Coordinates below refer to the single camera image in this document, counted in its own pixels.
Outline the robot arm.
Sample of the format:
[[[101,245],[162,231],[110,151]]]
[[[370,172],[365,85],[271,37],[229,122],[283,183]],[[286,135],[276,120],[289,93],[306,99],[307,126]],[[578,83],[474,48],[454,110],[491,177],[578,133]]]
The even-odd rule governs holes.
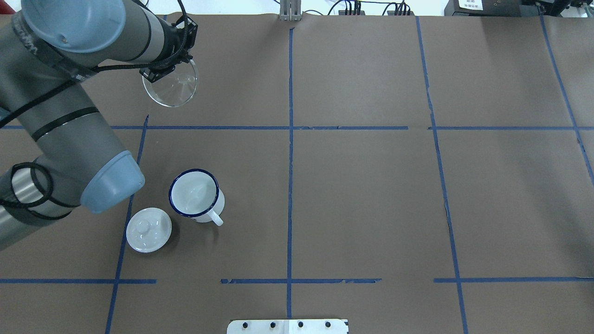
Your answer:
[[[1,249],[83,206],[102,213],[145,183],[82,82],[138,69],[157,82],[189,63],[197,25],[140,0],[23,0],[1,29],[1,126],[18,120],[42,154],[1,176]]]

